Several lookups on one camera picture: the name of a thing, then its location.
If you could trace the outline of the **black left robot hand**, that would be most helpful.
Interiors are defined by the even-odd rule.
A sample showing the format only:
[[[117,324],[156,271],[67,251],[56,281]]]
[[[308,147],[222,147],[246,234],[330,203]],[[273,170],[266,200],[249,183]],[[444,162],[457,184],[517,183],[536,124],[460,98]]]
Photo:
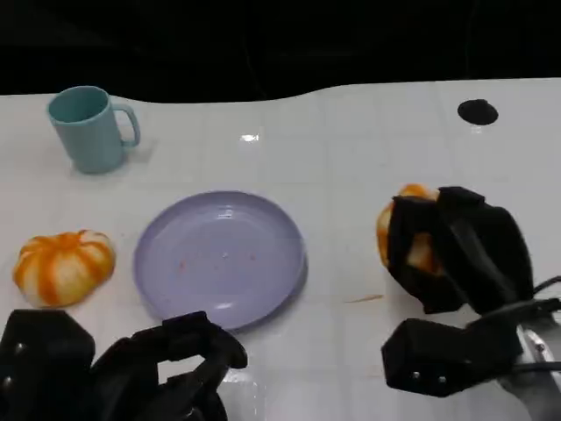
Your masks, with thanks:
[[[200,356],[193,370],[159,381],[158,365]],[[226,420],[217,389],[247,367],[244,347],[203,311],[169,318],[114,343],[91,368],[98,420]]]

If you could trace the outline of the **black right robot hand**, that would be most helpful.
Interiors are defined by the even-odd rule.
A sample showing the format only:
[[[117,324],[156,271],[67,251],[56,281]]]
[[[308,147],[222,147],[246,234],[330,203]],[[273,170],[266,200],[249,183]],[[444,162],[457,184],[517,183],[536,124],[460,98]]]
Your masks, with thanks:
[[[408,184],[376,222],[380,259],[427,314],[484,315],[534,296],[531,259],[512,215],[458,186]]]

